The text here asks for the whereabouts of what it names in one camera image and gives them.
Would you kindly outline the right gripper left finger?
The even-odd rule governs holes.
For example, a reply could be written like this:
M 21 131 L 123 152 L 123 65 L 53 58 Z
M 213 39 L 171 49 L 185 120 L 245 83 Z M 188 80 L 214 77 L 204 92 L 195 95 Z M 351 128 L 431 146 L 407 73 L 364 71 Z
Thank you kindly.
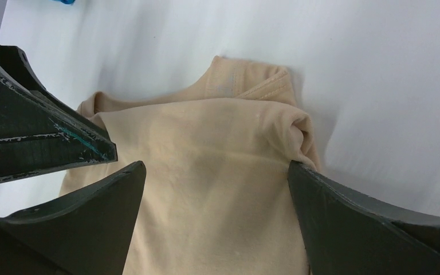
M 137 161 L 0 217 L 0 274 L 122 274 L 146 179 Z

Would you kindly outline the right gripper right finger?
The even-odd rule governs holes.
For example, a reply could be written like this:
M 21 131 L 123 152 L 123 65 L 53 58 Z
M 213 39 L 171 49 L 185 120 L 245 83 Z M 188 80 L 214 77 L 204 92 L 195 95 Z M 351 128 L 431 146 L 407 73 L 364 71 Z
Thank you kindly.
M 288 185 L 313 274 L 440 274 L 440 217 L 380 201 L 297 161 Z

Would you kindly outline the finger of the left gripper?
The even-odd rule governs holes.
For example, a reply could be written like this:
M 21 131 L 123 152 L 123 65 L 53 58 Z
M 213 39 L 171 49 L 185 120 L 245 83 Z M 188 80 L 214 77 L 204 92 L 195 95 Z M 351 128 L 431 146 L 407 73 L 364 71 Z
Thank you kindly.
M 106 130 L 49 93 L 22 49 L 0 45 L 0 183 L 115 161 Z

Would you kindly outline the beige t shirt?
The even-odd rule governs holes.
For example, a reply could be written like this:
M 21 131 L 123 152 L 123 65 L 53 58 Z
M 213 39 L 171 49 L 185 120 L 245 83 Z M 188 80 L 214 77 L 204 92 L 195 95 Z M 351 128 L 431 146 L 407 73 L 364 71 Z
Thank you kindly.
M 309 274 L 288 186 L 320 168 L 312 121 L 283 66 L 214 57 L 177 93 L 78 107 L 116 144 L 113 163 L 67 171 L 61 194 L 132 162 L 147 169 L 125 274 Z

